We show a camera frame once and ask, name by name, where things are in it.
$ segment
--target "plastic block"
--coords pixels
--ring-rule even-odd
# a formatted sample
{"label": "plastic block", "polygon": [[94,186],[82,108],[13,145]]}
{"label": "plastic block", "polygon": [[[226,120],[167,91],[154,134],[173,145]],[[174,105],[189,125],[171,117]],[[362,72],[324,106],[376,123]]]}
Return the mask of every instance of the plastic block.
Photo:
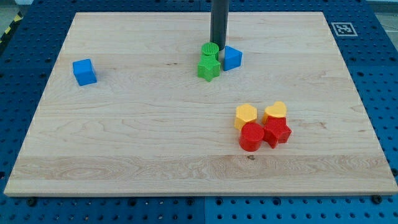
{"label": "plastic block", "polygon": [[230,46],[225,46],[224,71],[241,66],[242,54],[242,52]]}
{"label": "plastic block", "polygon": [[202,45],[201,47],[201,54],[210,56],[214,55],[215,59],[218,60],[218,52],[220,51],[220,48],[218,47],[217,44],[212,43],[212,42],[207,42]]}
{"label": "plastic block", "polygon": [[263,129],[263,140],[268,142],[273,149],[278,143],[286,143],[292,133],[292,130],[286,125],[286,118],[274,118],[269,116]]}
{"label": "plastic block", "polygon": [[96,83],[95,71],[90,59],[73,63],[73,74],[80,86]]}
{"label": "plastic block", "polygon": [[239,145],[247,152],[254,152],[261,146],[264,130],[260,124],[248,123],[242,128]]}
{"label": "plastic block", "polygon": [[274,118],[284,118],[286,117],[287,108],[284,102],[276,101],[274,105],[267,106],[264,110],[264,116],[262,117],[262,123],[265,125],[267,123],[268,116]]}
{"label": "plastic block", "polygon": [[242,130],[247,123],[253,123],[257,120],[257,108],[244,104],[236,108],[235,128]]}
{"label": "plastic block", "polygon": [[220,75],[221,64],[215,59],[214,55],[201,55],[198,64],[198,77],[210,82],[214,77]]}

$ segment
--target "blue table surface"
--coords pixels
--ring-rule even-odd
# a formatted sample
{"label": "blue table surface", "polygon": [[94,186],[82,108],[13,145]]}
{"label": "blue table surface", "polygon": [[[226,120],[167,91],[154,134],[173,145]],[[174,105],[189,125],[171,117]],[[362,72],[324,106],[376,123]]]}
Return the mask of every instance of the blue table surface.
{"label": "blue table surface", "polygon": [[[0,223],[398,223],[390,197],[9,198],[2,192],[76,12],[208,12],[210,0],[35,0],[0,57]],[[398,53],[363,0],[230,0],[230,11],[322,11],[393,172]]]}

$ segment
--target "green star block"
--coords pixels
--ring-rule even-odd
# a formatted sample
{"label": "green star block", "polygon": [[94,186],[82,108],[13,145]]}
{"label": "green star block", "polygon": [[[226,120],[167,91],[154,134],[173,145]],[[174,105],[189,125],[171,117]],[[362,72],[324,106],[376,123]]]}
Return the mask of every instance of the green star block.
{"label": "green star block", "polygon": [[207,42],[201,46],[201,54],[202,55],[214,55],[216,57],[216,60],[218,60],[218,52],[220,51],[220,48],[218,47],[217,44],[212,43],[212,42]]}
{"label": "green star block", "polygon": [[214,55],[201,55],[198,64],[198,77],[210,82],[214,77],[220,75],[221,64],[215,59]]}

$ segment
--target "wooden cutting board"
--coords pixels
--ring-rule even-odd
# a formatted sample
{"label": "wooden cutting board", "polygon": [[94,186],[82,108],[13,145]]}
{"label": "wooden cutting board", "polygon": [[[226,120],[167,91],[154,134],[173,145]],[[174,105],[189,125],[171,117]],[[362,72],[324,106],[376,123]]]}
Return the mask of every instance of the wooden cutting board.
{"label": "wooden cutting board", "polygon": [[[395,194],[321,12],[231,13],[243,65],[197,77],[209,13],[77,13],[7,183],[8,196]],[[72,62],[98,82],[80,87]],[[288,107],[288,144],[238,144],[235,108]]]}

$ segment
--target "blue block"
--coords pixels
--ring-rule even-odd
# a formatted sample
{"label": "blue block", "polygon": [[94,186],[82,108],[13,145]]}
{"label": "blue block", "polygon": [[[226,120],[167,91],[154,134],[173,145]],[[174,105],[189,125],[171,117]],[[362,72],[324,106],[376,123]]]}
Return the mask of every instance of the blue block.
{"label": "blue block", "polygon": [[225,46],[224,71],[228,71],[241,66],[241,62],[242,52],[230,46]]}
{"label": "blue block", "polygon": [[80,86],[96,83],[95,71],[90,59],[73,63],[73,74]]}

